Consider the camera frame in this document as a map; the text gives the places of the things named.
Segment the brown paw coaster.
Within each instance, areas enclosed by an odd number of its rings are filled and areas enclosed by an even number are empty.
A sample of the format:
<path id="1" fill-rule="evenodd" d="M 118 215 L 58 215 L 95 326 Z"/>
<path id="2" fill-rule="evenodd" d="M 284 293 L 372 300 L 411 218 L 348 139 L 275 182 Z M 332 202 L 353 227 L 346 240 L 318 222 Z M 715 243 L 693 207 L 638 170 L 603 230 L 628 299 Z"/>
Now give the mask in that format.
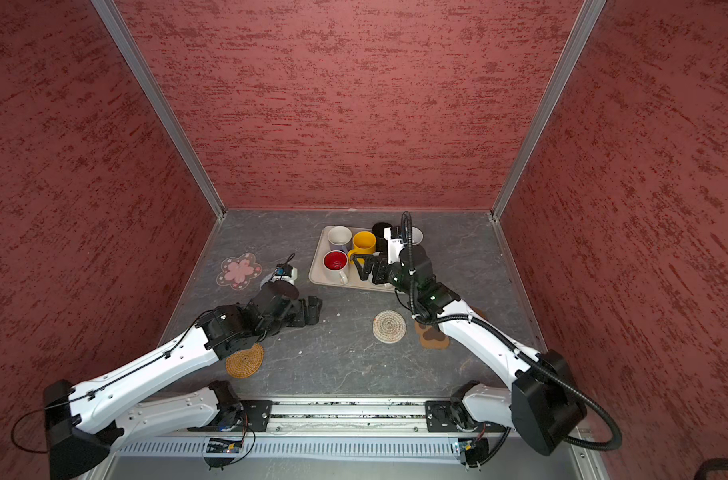
<path id="1" fill-rule="evenodd" d="M 450 346 L 450 339 L 435 326 L 414 323 L 420 345 L 428 350 L 446 350 Z"/>

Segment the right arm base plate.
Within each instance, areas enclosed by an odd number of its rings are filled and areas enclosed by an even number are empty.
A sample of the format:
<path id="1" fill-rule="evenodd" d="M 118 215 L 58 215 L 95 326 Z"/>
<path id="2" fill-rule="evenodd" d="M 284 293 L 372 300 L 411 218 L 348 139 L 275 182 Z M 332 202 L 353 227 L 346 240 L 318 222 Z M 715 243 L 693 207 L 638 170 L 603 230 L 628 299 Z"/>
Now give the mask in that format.
<path id="1" fill-rule="evenodd" d="M 459 401 L 429 400 L 424 403 L 429 433 L 502 433 L 505 427 L 473 420 Z"/>

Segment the brown woven rattan coaster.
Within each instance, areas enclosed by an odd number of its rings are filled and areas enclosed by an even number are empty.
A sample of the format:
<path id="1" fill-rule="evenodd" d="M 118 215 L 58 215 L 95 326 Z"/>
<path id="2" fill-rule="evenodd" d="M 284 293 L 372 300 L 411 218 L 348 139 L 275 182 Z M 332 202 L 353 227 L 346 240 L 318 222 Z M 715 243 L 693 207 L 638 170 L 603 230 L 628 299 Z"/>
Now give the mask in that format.
<path id="1" fill-rule="evenodd" d="M 230 355 L 225 361 L 225 369 L 229 376 L 246 379 L 256 374 L 262 366 L 265 351 L 260 343 L 251 348 Z"/>

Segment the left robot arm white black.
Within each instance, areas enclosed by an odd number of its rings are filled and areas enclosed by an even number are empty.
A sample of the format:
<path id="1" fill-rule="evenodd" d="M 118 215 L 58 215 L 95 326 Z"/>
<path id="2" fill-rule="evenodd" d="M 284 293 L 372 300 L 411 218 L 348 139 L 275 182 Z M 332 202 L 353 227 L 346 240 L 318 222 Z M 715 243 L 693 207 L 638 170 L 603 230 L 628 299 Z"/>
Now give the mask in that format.
<path id="1" fill-rule="evenodd" d="M 204 311 L 182 334 L 122 367 L 79 384 L 49 385 L 41 411 L 50 477 L 75 479 L 126 445 L 181 429 L 246 434 L 245 408 L 225 381 L 154 396 L 285 327 L 318 324 L 322 305 L 316 296 L 300 297 L 289 281 L 270 281 L 246 304 Z"/>

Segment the beige woven spiral coaster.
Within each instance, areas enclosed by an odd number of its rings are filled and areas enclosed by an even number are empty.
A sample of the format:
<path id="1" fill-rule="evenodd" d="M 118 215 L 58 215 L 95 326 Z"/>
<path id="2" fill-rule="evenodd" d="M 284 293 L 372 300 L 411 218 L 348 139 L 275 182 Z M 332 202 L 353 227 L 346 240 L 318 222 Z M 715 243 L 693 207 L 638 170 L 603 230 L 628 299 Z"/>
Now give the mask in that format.
<path id="1" fill-rule="evenodd" d="M 375 316 L 372 329 L 377 340 L 385 344 L 394 344 L 405 336 L 406 321 L 398 312 L 386 310 Z"/>

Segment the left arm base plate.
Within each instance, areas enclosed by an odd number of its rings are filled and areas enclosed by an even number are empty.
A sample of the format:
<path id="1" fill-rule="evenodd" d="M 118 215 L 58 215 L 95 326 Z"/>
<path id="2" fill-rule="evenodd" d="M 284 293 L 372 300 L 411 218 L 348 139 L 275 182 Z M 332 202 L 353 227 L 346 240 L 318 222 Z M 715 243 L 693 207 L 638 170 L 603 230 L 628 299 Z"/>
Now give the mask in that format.
<path id="1" fill-rule="evenodd" d="M 189 432 L 245 433 L 265 432 L 274 403 L 270 400 L 237 401 L 218 404 L 214 419 L 203 427 L 189 427 Z"/>

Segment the brown round wooden coaster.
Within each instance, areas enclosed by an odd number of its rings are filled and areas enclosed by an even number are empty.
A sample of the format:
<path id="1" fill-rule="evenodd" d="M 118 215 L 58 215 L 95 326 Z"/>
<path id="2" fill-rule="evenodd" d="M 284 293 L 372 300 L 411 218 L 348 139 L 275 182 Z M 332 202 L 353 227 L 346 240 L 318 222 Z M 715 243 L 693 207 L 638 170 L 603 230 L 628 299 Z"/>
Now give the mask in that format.
<path id="1" fill-rule="evenodd" d="M 472 307 L 472 311 L 474 312 L 474 315 L 476 317 L 478 317 L 478 318 L 480 318 L 480 319 L 482 319 L 484 321 L 487 320 L 487 318 L 484 316 L 484 313 L 481 310 L 479 310 L 479 309 L 477 309 L 475 307 Z"/>

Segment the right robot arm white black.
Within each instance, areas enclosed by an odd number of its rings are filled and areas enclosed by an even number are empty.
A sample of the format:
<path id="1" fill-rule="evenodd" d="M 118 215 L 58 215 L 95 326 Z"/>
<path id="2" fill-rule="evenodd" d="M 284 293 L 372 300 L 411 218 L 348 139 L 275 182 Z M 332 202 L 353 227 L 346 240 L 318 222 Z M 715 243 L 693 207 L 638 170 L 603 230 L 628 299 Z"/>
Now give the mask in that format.
<path id="1" fill-rule="evenodd" d="M 404 247 L 394 256 L 351 253 L 349 260 L 362 279 L 406 294 L 414 320 L 458 341 L 504 383 L 505 395 L 481 384 L 463 393 L 461 410 L 473 422 L 511 428 L 541 455 L 562 443 L 594 451 L 621 447 L 619 425 L 576 387 L 565 358 L 554 350 L 541 353 L 493 326 L 437 280 L 422 247 Z"/>

